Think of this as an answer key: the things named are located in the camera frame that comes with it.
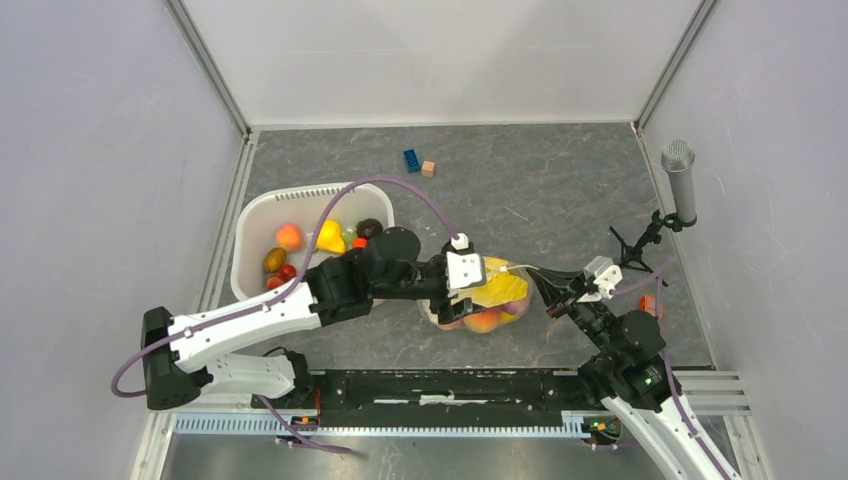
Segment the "purple toy onion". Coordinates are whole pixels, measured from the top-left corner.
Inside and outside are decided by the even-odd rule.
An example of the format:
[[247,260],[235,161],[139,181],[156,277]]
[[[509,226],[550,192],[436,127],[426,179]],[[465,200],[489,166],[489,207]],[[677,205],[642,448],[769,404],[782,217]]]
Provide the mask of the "purple toy onion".
[[530,297],[527,296],[520,300],[515,300],[512,302],[505,303],[501,306],[501,310],[508,315],[513,317],[523,315],[528,309],[530,304]]

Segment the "clear polka dot zip bag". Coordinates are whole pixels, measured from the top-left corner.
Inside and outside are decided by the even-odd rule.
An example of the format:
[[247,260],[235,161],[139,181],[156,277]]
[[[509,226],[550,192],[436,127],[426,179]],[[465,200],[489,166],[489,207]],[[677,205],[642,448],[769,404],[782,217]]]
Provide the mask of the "clear polka dot zip bag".
[[448,324],[439,324],[429,302],[418,302],[422,317],[441,330],[465,329],[485,334],[519,319],[529,308],[534,286],[529,265],[516,264],[497,257],[484,256],[487,283],[470,290],[461,290],[457,300],[470,298],[481,310]]

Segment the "white plastic basket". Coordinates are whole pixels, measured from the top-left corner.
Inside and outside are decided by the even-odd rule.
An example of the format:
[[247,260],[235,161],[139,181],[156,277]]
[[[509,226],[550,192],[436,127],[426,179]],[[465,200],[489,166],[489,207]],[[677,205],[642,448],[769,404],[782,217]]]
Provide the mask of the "white plastic basket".
[[[337,182],[273,190],[254,198],[243,208],[236,225],[230,269],[230,288],[237,300],[267,291],[262,262],[268,251],[278,245],[277,231],[292,224],[300,230],[304,242],[309,243],[327,204],[345,185]],[[367,218],[378,220],[384,227],[395,224],[391,200],[371,184],[345,194],[328,218],[344,230],[353,229]]]

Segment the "yellow toy cabbage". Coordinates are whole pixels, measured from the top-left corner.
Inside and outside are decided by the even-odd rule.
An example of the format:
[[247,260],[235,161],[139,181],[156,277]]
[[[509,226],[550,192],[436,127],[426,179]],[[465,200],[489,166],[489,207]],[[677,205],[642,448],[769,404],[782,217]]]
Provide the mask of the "yellow toy cabbage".
[[527,297],[530,286],[525,279],[525,265],[512,264],[506,260],[484,256],[487,281],[472,288],[470,297],[480,306],[491,308]]

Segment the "orange toy peach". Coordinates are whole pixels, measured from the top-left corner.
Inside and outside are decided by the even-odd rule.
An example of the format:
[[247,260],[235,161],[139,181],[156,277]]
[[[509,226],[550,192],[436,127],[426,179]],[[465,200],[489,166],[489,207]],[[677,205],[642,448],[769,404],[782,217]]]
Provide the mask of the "orange toy peach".
[[465,326],[474,333],[485,334],[495,330],[501,323],[500,308],[490,308],[463,318]]

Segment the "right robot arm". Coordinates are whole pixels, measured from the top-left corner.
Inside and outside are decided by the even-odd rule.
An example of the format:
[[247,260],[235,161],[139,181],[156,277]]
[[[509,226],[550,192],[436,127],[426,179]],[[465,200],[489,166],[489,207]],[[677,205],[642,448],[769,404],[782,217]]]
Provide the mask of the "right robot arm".
[[697,419],[665,351],[656,317],[615,314],[607,301],[627,293],[622,268],[597,257],[579,272],[530,267],[547,314],[571,319],[598,352],[578,369],[577,392],[621,421],[667,479],[738,479]]

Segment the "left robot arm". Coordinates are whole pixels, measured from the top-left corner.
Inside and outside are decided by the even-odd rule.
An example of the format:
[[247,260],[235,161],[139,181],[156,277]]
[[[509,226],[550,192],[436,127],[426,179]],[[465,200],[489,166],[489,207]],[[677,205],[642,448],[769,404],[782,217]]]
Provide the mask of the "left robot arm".
[[305,358],[249,356],[242,349],[293,332],[367,316],[378,300],[425,302],[440,323],[477,311],[460,291],[486,281],[485,262],[461,237],[428,261],[418,237],[392,227],[340,256],[307,269],[301,279],[216,310],[174,315],[164,307],[142,320],[146,405],[154,411],[203,395],[249,394],[306,405],[314,394]]

